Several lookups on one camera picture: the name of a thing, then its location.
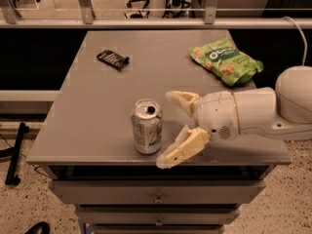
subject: speckled floor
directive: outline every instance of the speckled floor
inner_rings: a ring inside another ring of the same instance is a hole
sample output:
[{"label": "speckled floor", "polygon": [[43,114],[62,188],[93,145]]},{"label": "speckled floor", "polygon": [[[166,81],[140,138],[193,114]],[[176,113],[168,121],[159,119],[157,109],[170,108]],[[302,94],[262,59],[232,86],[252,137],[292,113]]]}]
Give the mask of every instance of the speckled floor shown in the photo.
[{"label": "speckled floor", "polygon": [[[22,143],[27,155],[32,140]],[[226,226],[225,234],[310,234],[312,233],[312,140],[286,143],[293,162],[277,167],[266,179],[267,187],[248,205],[241,215]],[[0,149],[7,148],[0,140]],[[47,221],[51,233],[81,233],[74,207],[64,205],[48,189],[50,179],[34,172],[19,157],[18,186],[4,184],[9,161],[0,163],[0,233],[22,234],[33,224]]]}]

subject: black snack bar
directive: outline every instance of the black snack bar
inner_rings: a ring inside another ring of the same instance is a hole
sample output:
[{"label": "black snack bar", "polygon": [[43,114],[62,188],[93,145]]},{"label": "black snack bar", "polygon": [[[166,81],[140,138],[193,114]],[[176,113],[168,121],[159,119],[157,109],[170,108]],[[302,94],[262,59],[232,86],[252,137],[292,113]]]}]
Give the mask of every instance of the black snack bar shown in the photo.
[{"label": "black snack bar", "polygon": [[116,68],[118,71],[121,71],[129,63],[128,57],[124,58],[110,50],[105,50],[102,53],[99,53],[97,59]]}]

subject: snack bag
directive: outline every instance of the snack bag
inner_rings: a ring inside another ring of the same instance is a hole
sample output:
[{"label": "snack bag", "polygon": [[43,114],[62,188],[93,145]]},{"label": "snack bag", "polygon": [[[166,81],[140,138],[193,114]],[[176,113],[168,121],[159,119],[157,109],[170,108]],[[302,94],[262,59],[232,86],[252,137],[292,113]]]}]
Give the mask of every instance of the snack bag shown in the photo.
[{"label": "snack bag", "polygon": [[261,61],[240,52],[225,38],[202,47],[189,48],[189,53],[228,86],[245,84],[263,70]]}]

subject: can lid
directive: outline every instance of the can lid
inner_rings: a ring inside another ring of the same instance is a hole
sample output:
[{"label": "can lid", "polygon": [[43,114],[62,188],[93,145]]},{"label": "can lid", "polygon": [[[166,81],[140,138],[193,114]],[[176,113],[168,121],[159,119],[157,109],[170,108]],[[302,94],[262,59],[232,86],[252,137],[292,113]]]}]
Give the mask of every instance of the can lid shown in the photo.
[{"label": "can lid", "polygon": [[135,116],[144,120],[155,118],[159,111],[159,104],[150,98],[140,99],[134,105]]}]

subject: white cable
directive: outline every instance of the white cable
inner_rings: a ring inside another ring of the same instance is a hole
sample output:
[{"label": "white cable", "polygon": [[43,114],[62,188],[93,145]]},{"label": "white cable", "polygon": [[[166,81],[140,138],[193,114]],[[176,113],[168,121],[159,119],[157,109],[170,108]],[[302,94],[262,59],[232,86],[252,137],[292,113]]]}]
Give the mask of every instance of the white cable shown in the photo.
[{"label": "white cable", "polygon": [[302,36],[302,40],[303,40],[303,44],[304,44],[304,53],[303,53],[303,58],[302,58],[302,66],[304,66],[304,64],[305,64],[305,59],[306,59],[306,54],[307,54],[307,52],[308,52],[308,44],[307,44],[307,42],[306,42],[304,33],[303,33],[301,27],[299,26],[299,24],[296,23],[296,22],[294,21],[294,19],[292,19],[292,18],[290,18],[290,17],[283,17],[283,19],[292,22],[292,23],[297,27],[297,29],[299,30],[299,32],[300,32],[300,34],[301,34],[301,36]]}]

